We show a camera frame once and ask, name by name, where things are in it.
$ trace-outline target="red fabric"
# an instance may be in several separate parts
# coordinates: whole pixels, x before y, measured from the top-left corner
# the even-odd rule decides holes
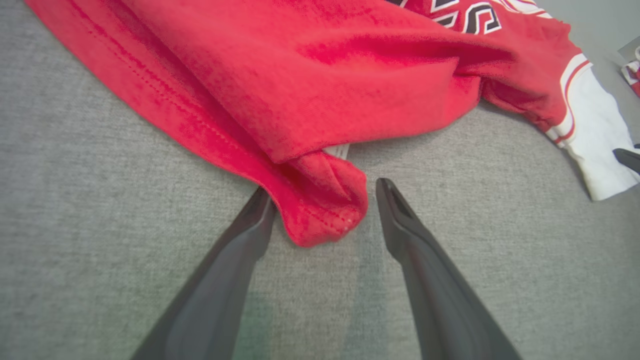
[[[636,95],[638,95],[638,97],[640,97],[640,83],[635,83],[635,84],[631,85],[631,88],[634,90]]]
[[[414,12],[382,0],[26,2],[141,116],[265,187],[305,247],[367,211],[365,175],[321,149],[443,128],[480,95],[547,131],[566,115],[559,78],[580,53],[569,26],[496,1],[502,29],[486,35],[462,33],[462,16],[452,29],[430,20],[443,12],[429,0],[410,0]]]

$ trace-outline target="stitching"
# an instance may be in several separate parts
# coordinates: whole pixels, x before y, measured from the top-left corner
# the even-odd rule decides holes
[[[172,93],[174,96],[180,98],[180,100],[182,102],[184,102],[186,105],[191,106],[192,108],[194,108],[194,110],[196,110],[198,113],[202,112],[201,107],[199,106],[195,106],[194,104],[191,104],[188,100],[186,99],[182,99],[181,96],[179,96],[177,94],[177,92],[171,88],[168,84],[166,84],[164,81],[162,81],[157,75],[155,75],[153,72],[151,72],[148,68],[146,68],[146,66],[144,66],[138,59],[134,58],[133,55],[131,55],[129,52],[127,52],[122,45],[120,45],[113,37],[109,36],[106,32],[104,32],[104,30],[98,25],[96,24],[94,21],[91,20],[91,18],[89,18],[89,16],[87,16],[87,14],[85,14],[82,9],[80,9],[80,7],[78,7],[77,4],[75,4],[75,2],[73,1],[69,1],[70,4],[73,6],[73,8],[80,14],[80,16],[88,21],[90,21],[93,24],[93,27],[98,30],[99,32],[101,32],[103,36],[108,37],[110,39],[110,41],[112,43],[114,43],[119,50],[121,50],[121,52],[123,52],[124,54],[127,55],[127,57],[132,58],[132,60],[135,60],[136,63],[138,63],[138,65],[143,68],[145,70],[145,72],[151,76],[154,80],[156,80],[158,83],[160,83],[161,85],[163,85],[166,90],[170,93]],[[151,85],[151,83],[144,78],[144,76],[142,76],[140,73],[138,73],[138,71],[136,71],[131,65],[128,64],[128,62],[123,59],[120,55],[118,55],[118,53],[116,53],[114,50],[110,49],[109,46],[107,44],[104,43],[103,39],[99,38],[98,36],[96,36],[95,32],[92,31],[84,22],[80,22],[84,28],[89,32],[89,34],[91,34],[96,40],[98,40],[99,42],[102,42],[105,47],[107,49],[109,49],[115,56],[116,58],[118,58],[120,61],[122,61],[125,65],[127,65],[131,71],[136,74],[141,80],[143,80],[151,89],[153,89],[153,91],[155,91],[158,95],[160,95],[163,99],[167,100],[169,103],[171,103],[172,105],[174,105],[179,111],[183,112],[186,115],[194,115],[190,112],[188,112],[186,109],[184,109],[182,106],[180,106],[179,104],[177,104],[175,101],[173,101],[171,98],[167,97],[165,94],[163,94],[162,92],[160,92],[160,90],[158,90],[155,86]],[[241,152],[245,152],[244,149],[238,147],[236,144],[230,142],[226,136],[224,136],[223,134],[221,134],[217,129],[211,127],[211,125],[207,124],[205,121],[203,121],[202,119],[200,119],[199,117],[194,117],[199,123],[201,123],[202,125],[205,126],[206,129],[208,129],[209,131],[211,131],[212,133],[214,133],[217,137],[219,137],[221,140],[223,140],[227,145],[231,146],[232,148],[234,148],[235,150],[241,151]],[[291,181],[286,178],[285,176],[283,176],[282,174],[280,174],[279,172],[275,172],[273,169],[271,169],[271,167],[269,166],[269,164],[266,164],[264,162],[264,160],[257,158],[256,160],[258,160],[258,162],[262,163],[263,165],[265,165],[265,167],[269,170],[269,172],[271,172],[273,175],[275,175],[277,178],[283,180],[286,184],[289,185],[289,187],[295,192],[296,195],[301,195],[300,191],[293,186],[293,184],[291,183]],[[304,205],[305,203],[303,201],[301,201],[302,206],[302,210],[304,212],[306,212],[307,214],[309,214],[310,216],[314,217],[316,220],[320,221],[320,223],[324,224],[325,226],[329,227],[330,229],[333,229],[338,235],[341,235],[344,233],[344,231],[336,228],[334,225],[329,224],[328,222],[324,221],[322,218],[320,218],[318,215],[312,213],[309,209],[307,209]],[[324,209],[328,214],[334,216],[335,218],[339,218],[340,220],[342,220],[343,222],[353,222],[353,221],[349,221],[344,219],[342,216],[336,214],[335,212],[333,212],[330,209],[325,209],[323,207],[320,207],[322,209]]]

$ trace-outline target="jersey lettering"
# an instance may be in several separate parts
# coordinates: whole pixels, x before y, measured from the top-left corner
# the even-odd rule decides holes
[[[491,16],[489,21],[481,24],[480,15],[488,13]],[[491,4],[477,3],[469,6],[465,19],[465,32],[468,34],[489,34],[502,29],[498,16],[495,14]]]
[[[387,0],[387,1],[392,4],[396,4],[401,8],[404,8],[404,6],[408,2],[408,0]],[[507,7],[507,4],[511,4],[508,1],[514,1],[514,0],[491,0],[491,1],[501,4],[502,6],[507,8],[509,11],[512,11],[512,12],[516,11],[513,6],[512,8]],[[460,0],[431,0],[430,14],[439,12],[440,10],[446,9],[450,6],[454,6],[457,4],[460,4]],[[431,20],[439,23],[445,28],[453,28],[456,25],[456,21],[458,20],[458,14],[460,14],[460,11],[451,12],[439,17],[431,17],[431,16],[429,17],[431,18]],[[489,15],[489,20],[481,19],[481,16],[484,14]],[[491,4],[487,2],[476,3],[469,6],[467,10],[464,12],[464,18],[465,18],[464,19],[465,25],[463,26],[462,31],[468,34],[484,35],[484,34],[493,33],[494,31],[502,29],[502,26],[500,25],[500,20],[498,19],[498,15],[495,13],[495,10],[491,6]]]

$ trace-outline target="garment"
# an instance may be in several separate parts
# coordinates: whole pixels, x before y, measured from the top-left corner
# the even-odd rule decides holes
[[[615,100],[530,1],[26,2],[142,117],[265,187],[301,246],[367,211],[365,174],[323,149],[441,129],[481,96],[566,147],[593,199],[638,182]]]
[[[631,89],[640,97],[640,47],[636,49],[636,59],[622,67],[622,75]]]

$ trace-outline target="gray carpet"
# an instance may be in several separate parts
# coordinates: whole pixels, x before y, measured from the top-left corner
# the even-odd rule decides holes
[[[127,359],[255,186],[137,116],[21,2],[1,2],[0,27],[0,359]],[[617,54],[572,36],[640,142]],[[380,176],[525,359],[638,358],[640,187],[592,203],[565,153],[486,103],[348,159],[369,177],[367,218],[314,249],[276,222],[236,359],[419,358],[372,196]]]

